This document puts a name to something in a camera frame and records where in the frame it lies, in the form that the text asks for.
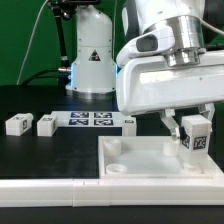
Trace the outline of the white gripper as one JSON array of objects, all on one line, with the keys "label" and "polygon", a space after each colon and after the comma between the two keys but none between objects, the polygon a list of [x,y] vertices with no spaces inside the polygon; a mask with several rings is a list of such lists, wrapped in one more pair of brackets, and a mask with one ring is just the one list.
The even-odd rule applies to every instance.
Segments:
[{"label": "white gripper", "polygon": [[211,121],[213,103],[224,101],[224,50],[202,54],[198,65],[179,67],[169,67],[162,56],[133,59],[119,72],[116,93],[121,113],[128,116],[160,111],[172,139],[179,140],[174,109],[199,105],[199,113]]}]

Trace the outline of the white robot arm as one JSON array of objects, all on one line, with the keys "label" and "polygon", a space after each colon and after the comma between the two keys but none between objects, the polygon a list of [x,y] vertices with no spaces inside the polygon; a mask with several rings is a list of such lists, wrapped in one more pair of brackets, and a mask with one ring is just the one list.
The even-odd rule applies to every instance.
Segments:
[{"label": "white robot arm", "polygon": [[126,45],[111,56],[112,23],[91,3],[77,7],[77,58],[66,89],[85,98],[114,93],[125,115],[158,112],[173,137],[177,109],[197,106],[210,120],[224,101],[224,50],[207,51],[205,14],[222,15],[221,0],[127,0]]}]

